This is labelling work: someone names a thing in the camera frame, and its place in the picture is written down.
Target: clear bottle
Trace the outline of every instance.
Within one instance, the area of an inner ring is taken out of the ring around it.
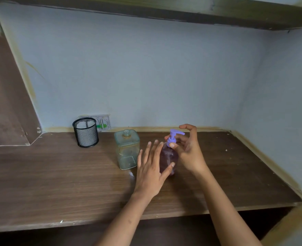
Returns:
[[[139,153],[139,136],[133,129],[125,129],[114,133],[117,143],[117,158],[119,167],[127,170],[137,166],[137,156]]]
[[[176,134],[184,135],[185,133],[176,129],[170,130],[170,137],[168,138],[167,143],[164,143],[160,153],[160,173],[162,173],[170,165],[170,163],[174,162],[175,166],[170,175],[174,174],[176,165],[178,163],[178,153],[174,149],[172,149],[169,144],[171,142],[176,143]]]

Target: purple cap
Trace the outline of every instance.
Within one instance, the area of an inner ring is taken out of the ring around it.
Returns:
[[[170,137],[168,138],[168,140],[167,140],[167,146],[168,147],[170,147],[169,146],[169,144],[171,143],[171,142],[173,142],[173,143],[176,143],[176,138],[175,138],[175,135],[176,134],[185,134],[184,132],[182,132],[182,131],[179,131],[179,130],[176,130],[176,129],[171,129],[170,130]]]

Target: purple pump bottle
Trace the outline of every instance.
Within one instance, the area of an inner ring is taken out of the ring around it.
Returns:
[[[160,173],[162,173],[170,165],[170,163],[174,162],[175,166],[170,175],[174,174],[176,165],[178,163],[178,153],[172,149],[169,144],[171,142],[176,143],[176,134],[184,135],[185,133],[176,129],[170,130],[170,137],[168,138],[167,143],[164,143],[160,153]]]

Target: black mesh cup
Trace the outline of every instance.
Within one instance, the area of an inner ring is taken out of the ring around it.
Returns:
[[[96,120],[91,117],[83,117],[72,123],[78,146],[89,148],[99,141]]]

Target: brown wooden tabletop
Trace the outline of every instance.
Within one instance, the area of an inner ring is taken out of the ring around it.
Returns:
[[[141,149],[167,133],[139,132]],[[31,146],[0,147],[0,231],[112,219],[128,201],[136,169],[120,170],[113,133],[92,148],[74,133],[45,133]],[[229,132],[199,132],[215,178],[237,210],[296,206],[302,199]],[[182,165],[142,219],[208,213],[198,182]]]

